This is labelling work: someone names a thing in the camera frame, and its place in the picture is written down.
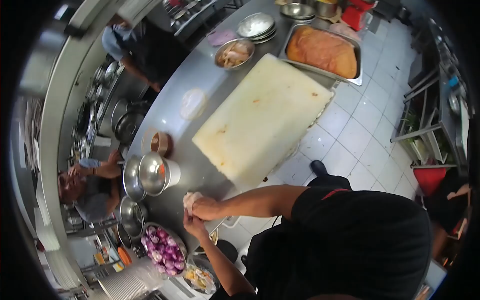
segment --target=cooking pot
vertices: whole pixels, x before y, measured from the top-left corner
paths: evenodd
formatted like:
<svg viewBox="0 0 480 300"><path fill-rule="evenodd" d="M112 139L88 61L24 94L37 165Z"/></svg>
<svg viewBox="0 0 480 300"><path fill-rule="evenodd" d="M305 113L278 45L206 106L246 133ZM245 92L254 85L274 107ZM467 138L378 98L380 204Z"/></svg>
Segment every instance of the cooking pot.
<svg viewBox="0 0 480 300"><path fill-rule="evenodd" d="M144 115L131 111L124 114L115 126L115 138L123 145L131 145Z"/></svg>
<svg viewBox="0 0 480 300"><path fill-rule="evenodd" d="M308 0L308 5L315 9L317 16L323 18L333 18L336 16L336 8L338 6L336 0Z"/></svg>

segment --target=small bowl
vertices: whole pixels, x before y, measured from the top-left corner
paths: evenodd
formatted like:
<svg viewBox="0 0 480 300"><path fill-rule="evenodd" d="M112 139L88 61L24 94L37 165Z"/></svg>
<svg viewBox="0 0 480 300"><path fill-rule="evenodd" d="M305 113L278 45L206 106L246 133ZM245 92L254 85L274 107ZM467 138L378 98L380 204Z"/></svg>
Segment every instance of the small bowl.
<svg viewBox="0 0 480 300"><path fill-rule="evenodd" d="M134 201L140 201L147 196L142 184L138 180L138 169L140 167L140 157L133 155L123 167L123 188Z"/></svg>
<svg viewBox="0 0 480 300"><path fill-rule="evenodd" d="M250 52L250 56L248 57L248 59L246 61L244 61L243 63L241 63L241 64L239 64L235 67L231 67L231 68L225 68L224 66L219 65L218 64L218 59L223 54L223 51L225 51L231 44L233 44L235 42L240 42L240 43L243 43L247 46L248 51ZM245 63L249 62L252 59L252 56L253 56L254 53L255 53L255 44L254 43L252 43L250 40L248 40L246 38L237 38L237 39L231 40L231 41L223 44L222 46L220 46L220 48L218 48L218 50L215 54L215 65L219 68L229 70L229 71L239 70L239 68L241 66L245 65Z"/></svg>
<svg viewBox="0 0 480 300"><path fill-rule="evenodd" d="M280 13L295 20L309 20L315 16L315 10L305 4L290 3L280 7Z"/></svg>

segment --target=black t-shirt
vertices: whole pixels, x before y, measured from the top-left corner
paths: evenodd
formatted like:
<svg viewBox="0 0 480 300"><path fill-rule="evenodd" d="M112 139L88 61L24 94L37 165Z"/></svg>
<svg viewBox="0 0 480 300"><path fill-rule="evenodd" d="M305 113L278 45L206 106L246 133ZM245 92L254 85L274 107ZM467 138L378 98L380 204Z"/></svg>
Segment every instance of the black t-shirt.
<svg viewBox="0 0 480 300"><path fill-rule="evenodd" d="M232 299L308 299L345 294L410 300L431 253L427 213L411 200L371 191L311 187L292 220L253 237L248 277L258 294Z"/></svg>

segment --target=metal tray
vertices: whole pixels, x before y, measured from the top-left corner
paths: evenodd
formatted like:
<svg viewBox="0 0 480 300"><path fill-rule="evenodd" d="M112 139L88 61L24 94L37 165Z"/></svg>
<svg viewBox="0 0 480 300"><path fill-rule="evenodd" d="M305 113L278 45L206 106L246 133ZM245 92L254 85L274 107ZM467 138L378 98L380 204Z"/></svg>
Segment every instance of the metal tray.
<svg viewBox="0 0 480 300"><path fill-rule="evenodd" d="M319 69L317 67L313 67L311 65L307 65L305 63L289 60L288 56L287 56L287 47L288 47L288 44L290 43L290 40L291 40L292 36L294 35L294 33L297 31L297 29L300 26L309 26L309 27L315 28L317 30L325 31L325 32L331 33L333 35L340 36L341 38L350 42L354 47L355 57L357 59L357 76L354 79L347 79L345 77L339 76L337 74L333 74L331 72ZM361 60L361 48L360 48L360 44L358 43L358 41L356 41L353 38L350 38L348 36L344 36L344 35L341 35L341 34L338 34L338 33L335 33L335 32L331 32L329 30L321 29L319 27L316 27L316 26L313 26L313 25L310 25L310 24L296 24L296 25L292 26L292 28L290 29L290 31L287 35L287 40L285 41L285 45L283 46L282 50L280 51L280 54L278 55L278 58L294 65L295 67L297 67L299 69L304 69L306 71L310 71L310 72L313 72L313 73L324 75L324 76L333 78L335 80L340 80L340 81L343 81L343 82L346 82L346 83L352 83L352 84L355 84L355 85L358 85L358 86L361 86L361 84L362 84L363 67L362 67L362 60Z"/></svg>

